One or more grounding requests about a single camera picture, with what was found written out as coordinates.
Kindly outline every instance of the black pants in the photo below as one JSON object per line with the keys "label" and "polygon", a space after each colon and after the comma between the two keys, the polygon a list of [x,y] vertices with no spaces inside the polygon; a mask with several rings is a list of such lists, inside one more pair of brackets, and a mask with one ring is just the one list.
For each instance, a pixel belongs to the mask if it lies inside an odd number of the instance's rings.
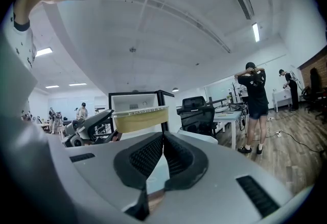
{"label": "black pants", "polygon": [[291,95],[292,95],[292,108],[298,109],[298,95],[297,95],[297,85],[291,87]]}

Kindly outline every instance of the black t-shirt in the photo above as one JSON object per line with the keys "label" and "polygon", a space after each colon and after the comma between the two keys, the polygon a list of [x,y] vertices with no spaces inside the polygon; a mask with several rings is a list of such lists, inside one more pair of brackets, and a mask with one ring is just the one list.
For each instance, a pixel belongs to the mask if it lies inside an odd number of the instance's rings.
{"label": "black t-shirt", "polygon": [[290,81],[289,86],[290,86],[291,88],[292,88],[292,87],[297,87],[296,82],[292,80],[292,76],[291,76],[291,74],[290,74],[289,72],[287,72],[287,73],[285,74],[285,79],[286,79],[287,82]]}
{"label": "black t-shirt", "polygon": [[258,74],[262,76],[262,83],[256,83],[253,75],[238,76],[239,84],[245,85],[247,88],[249,109],[265,109],[268,107],[268,99],[265,90],[266,73],[261,71]]}

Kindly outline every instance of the blue tabletop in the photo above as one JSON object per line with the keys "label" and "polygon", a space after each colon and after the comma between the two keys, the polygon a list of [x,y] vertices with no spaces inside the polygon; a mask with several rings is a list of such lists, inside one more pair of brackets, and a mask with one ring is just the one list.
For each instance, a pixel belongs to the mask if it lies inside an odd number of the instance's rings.
{"label": "blue tabletop", "polygon": [[242,111],[224,111],[220,113],[215,113],[214,121],[223,120],[237,120],[241,116]]}

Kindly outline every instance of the person in black clothes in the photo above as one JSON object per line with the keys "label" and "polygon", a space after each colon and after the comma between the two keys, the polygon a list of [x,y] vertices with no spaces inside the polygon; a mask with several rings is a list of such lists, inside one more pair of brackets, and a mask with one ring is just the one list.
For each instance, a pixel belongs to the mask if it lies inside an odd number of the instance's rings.
{"label": "person in black clothes", "polygon": [[283,85],[283,88],[285,89],[287,86],[290,86],[291,88],[292,111],[296,111],[298,109],[297,83],[292,79],[292,76],[289,72],[282,69],[279,70],[279,76],[285,76],[287,81],[287,83]]}
{"label": "person in black clothes", "polygon": [[250,117],[246,145],[239,148],[238,151],[241,153],[252,152],[251,143],[254,137],[254,129],[259,120],[261,133],[260,144],[256,148],[256,153],[261,154],[267,134],[268,99],[265,90],[266,73],[263,68],[256,67],[252,62],[247,63],[245,69],[245,71],[235,75],[239,84],[247,88]]}

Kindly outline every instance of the denim shorts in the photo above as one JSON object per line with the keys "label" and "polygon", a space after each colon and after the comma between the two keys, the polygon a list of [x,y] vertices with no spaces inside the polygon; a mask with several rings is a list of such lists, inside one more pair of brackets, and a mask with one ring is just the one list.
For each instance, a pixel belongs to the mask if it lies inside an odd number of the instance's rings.
{"label": "denim shorts", "polygon": [[251,119],[258,120],[261,116],[267,116],[268,110],[268,106],[254,109],[249,108],[249,116]]}

